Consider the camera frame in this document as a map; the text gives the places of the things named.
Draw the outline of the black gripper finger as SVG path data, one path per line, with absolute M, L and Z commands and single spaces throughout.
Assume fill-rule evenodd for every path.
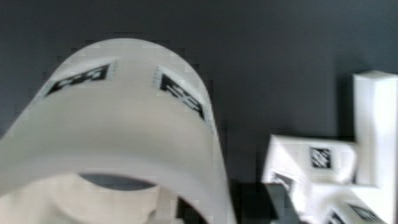
M 275 212 L 271 224 L 300 224 L 298 214 L 284 186 L 280 184 L 271 183 L 266 184 L 264 187 Z

